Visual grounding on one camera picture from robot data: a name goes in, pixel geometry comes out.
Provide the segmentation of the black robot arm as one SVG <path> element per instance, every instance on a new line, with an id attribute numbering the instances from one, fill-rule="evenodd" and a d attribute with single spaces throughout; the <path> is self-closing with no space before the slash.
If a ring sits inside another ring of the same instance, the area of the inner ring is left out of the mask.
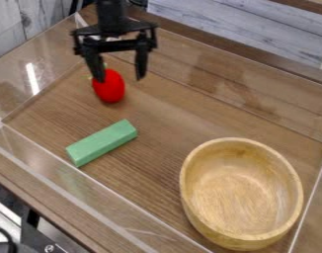
<path id="1" fill-rule="evenodd" d="M 157 24 L 128 18 L 124 0 L 94 0 L 97 23 L 70 32 L 73 53 L 84 58 L 92 77 L 105 81 L 101 54 L 133 50 L 136 79 L 145 77 L 148 57 L 157 47 Z"/>

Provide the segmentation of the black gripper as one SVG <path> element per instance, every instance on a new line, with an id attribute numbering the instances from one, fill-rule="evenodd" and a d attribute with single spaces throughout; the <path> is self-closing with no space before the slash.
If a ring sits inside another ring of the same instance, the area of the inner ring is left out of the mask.
<path id="1" fill-rule="evenodd" d="M 98 54 L 86 53 L 93 49 L 96 53 L 133 50 L 136 52 L 136 79 L 146 74 L 148 53 L 157 47 L 157 24 L 128 20 L 121 27 L 114 26 L 106 30 L 100 25 L 77 28 L 70 32 L 73 41 L 73 53 L 84 57 L 89 72 L 96 81 L 102 82 L 104 62 Z"/>

